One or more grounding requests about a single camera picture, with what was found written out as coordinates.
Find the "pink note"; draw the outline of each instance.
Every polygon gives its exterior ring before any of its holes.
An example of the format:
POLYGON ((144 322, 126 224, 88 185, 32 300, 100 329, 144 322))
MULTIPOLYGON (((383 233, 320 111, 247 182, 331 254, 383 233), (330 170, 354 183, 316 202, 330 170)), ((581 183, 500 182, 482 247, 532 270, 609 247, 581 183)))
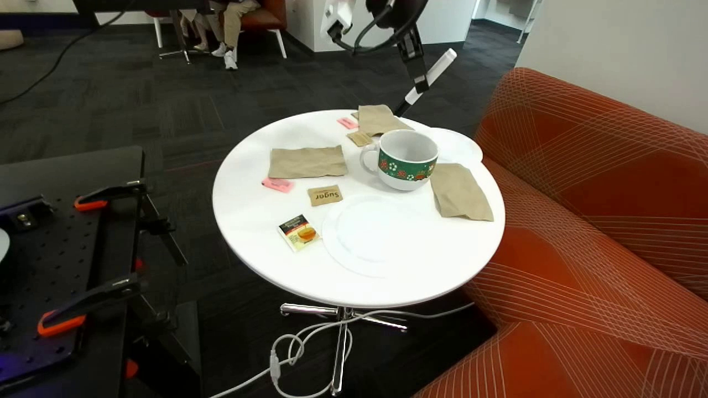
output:
POLYGON ((341 118, 341 119, 336 119, 343 128, 347 128, 347 130, 355 130, 355 121, 354 119, 349 119, 349 118, 341 118))
POLYGON ((288 179, 263 179, 260 185, 277 191, 277 192, 289 192, 292 191, 292 182, 288 179))

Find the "striped upholstery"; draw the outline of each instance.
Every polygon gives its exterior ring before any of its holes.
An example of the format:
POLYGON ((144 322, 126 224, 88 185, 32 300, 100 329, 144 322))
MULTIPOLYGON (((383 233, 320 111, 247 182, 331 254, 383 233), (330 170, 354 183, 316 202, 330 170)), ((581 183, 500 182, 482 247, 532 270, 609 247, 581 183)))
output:
POLYGON ((708 303, 497 163, 508 224, 465 293, 497 325, 547 320, 708 360, 708 303))
POLYGON ((417 397, 702 398, 708 397, 708 362, 589 329, 517 322, 417 397))
POLYGON ((513 68, 476 141, 489 159, 708 299, 708 136, 513 68))
POLYGON ((500 331, 417 397, 708 397, 708 137, 516 68, 476 140, 506 233, 463 289, 500 331))

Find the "green mug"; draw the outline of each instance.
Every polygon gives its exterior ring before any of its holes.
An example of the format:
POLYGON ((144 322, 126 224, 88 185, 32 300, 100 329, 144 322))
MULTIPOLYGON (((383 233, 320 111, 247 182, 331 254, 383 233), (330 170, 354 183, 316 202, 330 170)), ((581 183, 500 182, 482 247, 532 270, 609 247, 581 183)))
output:
POLYGON ((435 169, 438 146, 416 130, 390 130, 379 144, 368 146, 359 154, 360 167, 379 175, 379 179, 393 191, 421 189, 435 169), (368 152, 379 150, 377 167, 365 161, 368 152))

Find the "chair leg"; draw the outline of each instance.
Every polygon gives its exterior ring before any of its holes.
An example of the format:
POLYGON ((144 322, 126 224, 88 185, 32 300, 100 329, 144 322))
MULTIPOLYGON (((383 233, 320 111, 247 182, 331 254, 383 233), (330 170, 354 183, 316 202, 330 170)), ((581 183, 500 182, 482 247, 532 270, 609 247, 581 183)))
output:
POLYGON ((159 29, 159 17, 153 17, 153 27, 155 27, 155 43, 156 43, 156 48, 162 48, 162 29, 159 29))
POLYGON ((285 43, 282 43, 280 29, 269 29, 269 34, 274 34, 274 38, 279 39, 282 60, 288 60, 288 52, 285 52, 285 43))

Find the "gray carpet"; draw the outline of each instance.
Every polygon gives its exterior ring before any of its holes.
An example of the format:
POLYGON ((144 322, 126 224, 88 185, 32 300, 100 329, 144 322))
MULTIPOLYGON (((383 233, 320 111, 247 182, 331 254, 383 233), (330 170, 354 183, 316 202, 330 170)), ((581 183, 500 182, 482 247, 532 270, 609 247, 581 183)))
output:
MULTIPOLYGON (((0 53, 0 99, 40 78, 80 34, 32 34, 23 48, 0 53)), ((472 136, 500 76, 516 65, 516 36, 476 22, 469 39, 456 46, 458 62, 406 118, 472 136)), ((430 46, 427 62, 445 48, 430 46)), ((288 297, 255 279, 222 242, 211 211, 222 159, 274 119, 359 104, 396 107, 410 91, 396 52, 311 55, 295 43, 288 52, 289 60, 282 62, 273 38, 246 36, 240 68, 228 73, 206 55, 197 55, 192 67, 181 57, 159 60, 151 27, 111 27, 75 45, 32 94, 0 109, 3 163, 129 144, 145 149, 145 182, 191 258, 191 267, 175 270, 159 242, 144 240, 151 295, 156 300, 200 300, 206 393, 260 372, 274 336, 309 325, 282 320, 277 306, 288 297)), ((422 309, 456 303, 463 299, 447 297, 422 309)), ((477 309, 413 325, 406 336, 355 325, 347 397, 410 397, 494 335, 477 309)), ((313 391, 327 380, 331 341, 322 336, 311 345, 309 360, 285 380, 292 393, 313 391)), ((274 391, 266 378, 243 397, 274 391)))

